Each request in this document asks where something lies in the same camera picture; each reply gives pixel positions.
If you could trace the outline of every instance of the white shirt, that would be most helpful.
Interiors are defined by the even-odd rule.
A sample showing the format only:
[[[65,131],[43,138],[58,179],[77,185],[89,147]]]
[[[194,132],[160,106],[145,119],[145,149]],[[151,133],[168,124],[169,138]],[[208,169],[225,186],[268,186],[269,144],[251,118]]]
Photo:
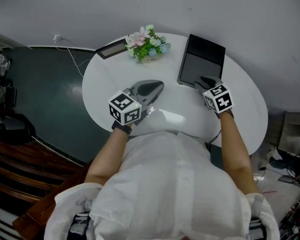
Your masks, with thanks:
[[[88,239],[245,239],[256,195],[238,190],[196,140],[156,132],[127,143],[119,172],[103,187],[84,183],[57,195],[44,239],[66,240],[84,211],[92,218]],[[259,218],[268,239],[279,239],[266,200]]]

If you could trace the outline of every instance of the black strap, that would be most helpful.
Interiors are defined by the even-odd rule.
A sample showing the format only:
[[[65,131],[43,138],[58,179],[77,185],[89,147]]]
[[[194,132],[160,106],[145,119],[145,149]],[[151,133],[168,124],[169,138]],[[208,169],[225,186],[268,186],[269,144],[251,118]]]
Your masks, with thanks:
[[[267,231],[266,227],[262,224],[261,220],[257,217],[252,217],[249,224],[250,240],[266,240]]]
[[[66,240],[87,240],[87,228],[91,217],[89,212],[78,213],[73,217]]]
[[[125,132],[128,135],[130,135],[130,133],[132,131],[131,127],[129,127],[128,125],[121,125],[116,120],[114,120],[114,123],[113,123],[111,128],[112,128],[112,130],[114,130],[115,128],[118,128],[118,129],[120,129],[121,131]]]

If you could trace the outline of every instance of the backpack strap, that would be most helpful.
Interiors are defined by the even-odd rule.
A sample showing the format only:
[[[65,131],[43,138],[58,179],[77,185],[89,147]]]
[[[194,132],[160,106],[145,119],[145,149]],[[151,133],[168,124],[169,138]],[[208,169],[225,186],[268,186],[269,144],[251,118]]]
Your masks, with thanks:
[[[266,240],[267,231],[266,227],[262,224],[259,219],[261,208],[263,206],[264,197],[256,195],[254,197],[253,204],[251,206],[251,220],[249,224],[249,240]]]
[[[88,211],[76,214],[66,240],[87,240],[86,232],[90,219]]]

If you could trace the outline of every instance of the white round table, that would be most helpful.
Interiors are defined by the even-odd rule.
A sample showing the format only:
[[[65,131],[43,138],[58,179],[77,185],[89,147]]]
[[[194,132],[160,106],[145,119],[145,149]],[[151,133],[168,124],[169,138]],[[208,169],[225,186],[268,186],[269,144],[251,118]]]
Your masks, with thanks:
[[[161,80],[164,90],[148,109],[149,115],[133,125],[132,136],[158,131],[177,130],[209,142],[220,131],[220,121],[205,106],[199,92],[177,83],[187,37],[168,33],[171,50],[158,61],[136,63],[128,52],[103,60],[97,54],[89,62],[83,77],[82,96],[91,118],[103,129],[112,131],[114,118],[110,116],[108,99],[118,90],[131,87],[141,80]],[[247,73],[231,58],[225,56],[222,81],[229,87],[234,107],[234,119],[249,154],[261,145],[268,126],[268,111],[264,98]],[[213,142],[221,147],[221,135]]]

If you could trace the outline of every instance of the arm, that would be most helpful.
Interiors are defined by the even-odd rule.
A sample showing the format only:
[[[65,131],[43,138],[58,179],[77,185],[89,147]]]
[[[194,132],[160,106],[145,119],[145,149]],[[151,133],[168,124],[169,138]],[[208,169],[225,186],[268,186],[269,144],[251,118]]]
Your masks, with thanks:
[[[85,183],[104,185],[119,171],[122,157],[128,141],[128,135],[115,128],[99,153],[94,158],[85,177]]]
[[[235,120],[228,112],[220,113],[222,161],[226,173],[245,195],[260,193],[254,181],[250,157]]]

